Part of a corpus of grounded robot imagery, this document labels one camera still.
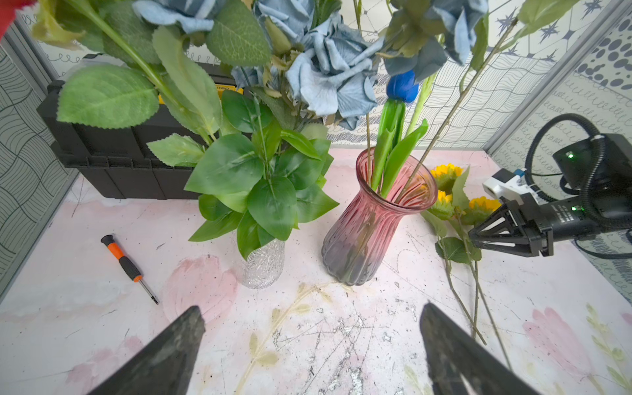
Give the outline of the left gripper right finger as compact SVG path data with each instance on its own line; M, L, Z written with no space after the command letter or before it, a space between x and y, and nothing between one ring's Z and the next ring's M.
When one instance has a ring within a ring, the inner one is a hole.
M434 394L538 394L432 303L420 330Z

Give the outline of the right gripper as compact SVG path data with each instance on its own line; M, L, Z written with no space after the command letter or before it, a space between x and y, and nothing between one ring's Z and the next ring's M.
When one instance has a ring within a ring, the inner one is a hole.
M523 203L505 202L481 224L468 232L472 244L481 250L520 257L548 257L554 243L594 239L600 225L590 219L579 197L540 205L531 194Z

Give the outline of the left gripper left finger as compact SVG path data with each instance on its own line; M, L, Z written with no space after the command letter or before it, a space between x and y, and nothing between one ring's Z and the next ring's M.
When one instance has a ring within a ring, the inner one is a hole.
M186 394L205 333L201 310L189 307L93 394Z

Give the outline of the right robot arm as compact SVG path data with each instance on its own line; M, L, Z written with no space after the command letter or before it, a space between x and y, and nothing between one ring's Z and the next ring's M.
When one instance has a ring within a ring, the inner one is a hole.
M561 188L569 196L556 199L537 186L532 166L540 141L564 121L576 123L588 136L554 153ZM536 134L524 167L499 170L484 189L501 206L468 233L480 249L549 257L559 241L592 240L618 230L630 233L631 145L620 134L600 133L582 115L558 115Z

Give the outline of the sunflower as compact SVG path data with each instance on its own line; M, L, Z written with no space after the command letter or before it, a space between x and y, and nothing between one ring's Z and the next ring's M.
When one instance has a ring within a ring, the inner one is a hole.
M482 252L473 245L467 234L471 226L465 220L470 210L470 199L464 190L469 171L469 168L464 169L452 164L434 168L431 175L438 187L437 200L421 216L431 225L436 235L435 251L444 265L449 289L469 322L472 337L486 344L487 341L478 328L482 298L479 291L477 262L481 259ZM473 310L468 309L454 286L452 269L455 263L465 266L472 274Z
M500 345L505 363L511 368L509 354L496 326L479 279L478 263L482 260L482 251L473 245L472 239L468 235L469 230L472 230L475 225L482 224L483 220L498 208L500 208L500 203L487 197L474 198L467 204L467 207L457 207L453 204L453 197L441 191L437 202L430 209L430 215L437 235L435 250L444 261L444 270L446 271L449 288L471 326L472 337L480 341L484 340L482 333L478 329L478 311L480 307L483 307ZM454 288L451 275L454 263L466 266L472 274L474 280L474 307L472 312L467 310Z

